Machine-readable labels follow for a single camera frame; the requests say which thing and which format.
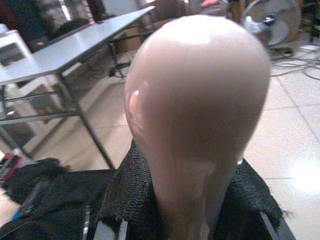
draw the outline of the black cloth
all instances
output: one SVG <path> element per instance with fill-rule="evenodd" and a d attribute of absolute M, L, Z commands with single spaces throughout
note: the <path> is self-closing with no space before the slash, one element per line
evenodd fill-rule
<path fill-rule="evenodd" d="M 27 165 L 16 169 L 12 176 L 3 184 L 6 195 L 18 204 L 22 204 L 32 189 L 42 180 L 53 180 L 66 170 L 59 165 L 59 160 L 47 158 L 37 164 Z"/>
<path fill-rule="evenodd" d="M 259 211 L 267 214 L 274 228 L 278 227 L 282 218 L 281 209 L 263 179 L 243 160 L 230 181 L 217 227 L 211 230 L 208 239 L 213 239 L 213 233 L 214 240 L 227 239 L 228 234 L 241 225 L 242 216 L 263 225 L 256 221 L 260 219 Z M 128 222 L 128 239 L 162 239 L 163 228 L 150 170 L 134 141 L 110 180 L 97 220 L 112 227 L 119 225 L 122 219 Z"/>
<path fill-rule="evenodd" d="M 106 188 L 98 221 L 128 222 L 130 240 L 160 240 L 160 215 L 145 156 L 134 141 Z"/>
<path fill-rule="evenodd" d="M 18 218 L 0 229 L 6 240 L 83 239 L 87 209 L 87 240 L 94 237 L 96 216 L 114 170 L 67 172 L 58 175 L 47 187 L 30 215 Z"/>

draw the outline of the white wall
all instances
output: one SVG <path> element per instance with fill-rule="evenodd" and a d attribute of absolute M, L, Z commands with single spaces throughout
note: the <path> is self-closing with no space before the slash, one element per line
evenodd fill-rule
<path fill-rule="evenodd" d="M 106 12 L 111 15 L 123 15 L 138 10 L 136 0 L 103 0 Z"/>

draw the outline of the mannequin head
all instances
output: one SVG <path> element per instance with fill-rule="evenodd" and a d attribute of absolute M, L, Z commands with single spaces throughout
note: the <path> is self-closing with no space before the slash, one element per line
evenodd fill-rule
<path fill-rule="evenodd" d="M 182 17 L 138 50 L 126 80 L 125 112 L 170 239 L 199 239 L 204 216 L 214 227 L 269 76 L 264 47 L 222 17 Z"/>

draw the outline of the black mesh fabric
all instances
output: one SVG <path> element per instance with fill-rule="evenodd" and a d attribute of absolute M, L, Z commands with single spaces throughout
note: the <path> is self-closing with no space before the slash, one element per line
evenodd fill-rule
<path fill-rule="evenodd" d="M 18 204 L 23 204 L 32 189 L 41 180 L 53 180 L 66 170 L 60 166 L 60 161 L 47 158 L 37 161 L 37 164 L 26 165 L 14 171 L 13 175 L 4 183 L 10 199 Z"/>
<path fill-rule="evenodd" d="M 128 222 L 130 240 L 159 240 L 162 232 L 152 179 L 145 156 L 134 141 L 110 180 L 98 221 Z"/>
<path fill-rule="evenodd" d="M 211 231 L 211 234 L 214 233 L 214 240 L 228 239 L 228 235 L 234 230 L 239 230 L 240 225 L 243 232 L 250 232 L 250 228 L 263 230 L 265 226 L 259 212 L 268 216 L 274 229 L 278 228 L 283 216 L 282 210 L 270 194 L 265 181 L 243 159 L 229 183 L 216 228 Z M 262 232 L 251 231 L 251 235 L 254 233 L 258 236 L 250 236 L 250 239 L 263 239 Z"/>
<path fill-rule="evenodd" d="M 230 181 L 216 228 L 212 229 L 208 239 L 213 239 L 213 235 L 214 240 L 227 239 L 230 232 L 239 228 L 242 216 L 258 219 L 259 211 L 267 214 L 275 229 L 278 227 L 281 209 L 263 179 L 243 160 Z M 107 186 L 97 218 L 111 227 L 122 219 L 128 221 L 128 239 L 162 239 L 150 170 L 134 141 Z"/>

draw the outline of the table top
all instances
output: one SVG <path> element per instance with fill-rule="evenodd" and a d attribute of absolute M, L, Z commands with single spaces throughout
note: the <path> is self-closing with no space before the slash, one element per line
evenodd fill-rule
<path fill-rule="evenodd" d="M 0 67 L 0 85 L 61 73 L 90 50 L 98 47 L 103 41 L 111 39 L 152 9 L 154 6 L 106 19 L 100 24 L 96 23 L 67 36 L 31 56 Z"/>

